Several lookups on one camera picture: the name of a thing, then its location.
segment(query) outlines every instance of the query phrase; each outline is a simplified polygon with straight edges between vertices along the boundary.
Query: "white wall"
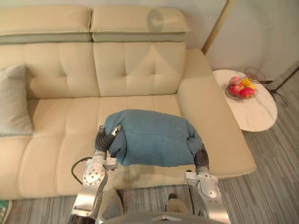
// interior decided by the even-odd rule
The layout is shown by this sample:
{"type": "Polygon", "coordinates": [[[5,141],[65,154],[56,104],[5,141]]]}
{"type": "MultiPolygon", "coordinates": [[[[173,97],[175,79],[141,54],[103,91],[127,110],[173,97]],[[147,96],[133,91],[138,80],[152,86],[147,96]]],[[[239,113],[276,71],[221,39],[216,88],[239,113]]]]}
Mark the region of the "white wall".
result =
{"type": "MultiPolygon", "coordinates": [[[[226,0],[0,0],[0,7],[41,4],[129,4],[176,7],[192,30],[187,47],[202,48],[226,0]]],[[[299,60],[298,0],[236,0],[207,53],[213,69],[253,66],[274,79],[299,60]]]]}

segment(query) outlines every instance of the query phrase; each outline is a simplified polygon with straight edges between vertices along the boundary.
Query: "sofa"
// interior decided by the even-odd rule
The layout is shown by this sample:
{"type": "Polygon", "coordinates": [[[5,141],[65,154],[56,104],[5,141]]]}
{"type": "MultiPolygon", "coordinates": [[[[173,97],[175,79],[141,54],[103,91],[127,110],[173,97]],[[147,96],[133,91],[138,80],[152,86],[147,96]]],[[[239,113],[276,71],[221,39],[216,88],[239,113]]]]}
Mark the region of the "sofa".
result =
{"type": "MultiPolygon", "coordinates": [[[[108,115],[143,109],[186,118],[202,137],[211,173],[253,172],[255,161],[182,12],[148,6],[0,9],[0,69],[26,65],[33,133],[0,137],[0,199],[75,195],[72,165],[94,152],[108,115]]],[[[193,165],[118,164],[107,187],[184,184],[193,165]]],[[[85,169],[79,164],[78,177],[85,169]]]]}

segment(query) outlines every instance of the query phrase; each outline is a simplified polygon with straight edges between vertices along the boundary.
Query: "floor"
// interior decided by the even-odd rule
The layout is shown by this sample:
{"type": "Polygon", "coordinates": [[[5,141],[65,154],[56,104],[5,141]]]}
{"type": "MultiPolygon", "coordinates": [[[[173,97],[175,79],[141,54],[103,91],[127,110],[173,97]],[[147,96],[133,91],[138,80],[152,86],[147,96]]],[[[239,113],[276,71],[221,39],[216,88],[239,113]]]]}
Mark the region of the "floor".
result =
{"type": "MultiPolygon", "coordinates": [[[[298,86],[299,73],[279,90],[289,99],[289,106],[275,97],[278,120],[270,130],[244,133],[257,170],[219,181],[232,224],[299,223],[298,86]]],[[[176,193],[192,211],[188,187],[179,185],[123,190],[125,213],[163,211],[170,193],[176,193]]],[[[74,201],[74,196],[14,201],[6,224],[65,224],[74,201]]]]}

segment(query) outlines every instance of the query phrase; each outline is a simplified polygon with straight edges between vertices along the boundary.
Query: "round side table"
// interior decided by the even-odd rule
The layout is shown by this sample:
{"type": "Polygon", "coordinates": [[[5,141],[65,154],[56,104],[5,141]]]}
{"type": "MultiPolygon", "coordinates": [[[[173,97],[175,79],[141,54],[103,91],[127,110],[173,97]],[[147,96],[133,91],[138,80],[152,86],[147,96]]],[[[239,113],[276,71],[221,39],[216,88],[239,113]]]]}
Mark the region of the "round side table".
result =
{"type": "Polygon", "coordinates": [[[277,107],[271,94],[263,85],[256,84],[258,89],[256,97],[252,99],[233,100],[225,94],[225,88],[231,77],[244,77],[245,74],[233,70],[216,70],[213,74],[242,130],[260,132],[274,125],[277,119],[277,107]]]}

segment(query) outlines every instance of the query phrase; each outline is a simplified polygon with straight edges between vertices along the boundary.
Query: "blue cloth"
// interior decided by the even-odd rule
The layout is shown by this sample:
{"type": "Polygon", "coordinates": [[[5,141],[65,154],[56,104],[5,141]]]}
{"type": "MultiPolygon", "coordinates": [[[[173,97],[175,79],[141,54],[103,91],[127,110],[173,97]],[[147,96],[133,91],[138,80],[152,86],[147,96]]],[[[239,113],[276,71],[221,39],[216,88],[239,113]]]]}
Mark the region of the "blue cloth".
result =
{"type": "Polygon", "coordinates": [[[124,110],[105,122],[109,134],[122,124],[109,148],[122,165],[143,164],[175,167],[194,164],[202,140],[195,128],[181,117],[143,110],[124,110]]]}

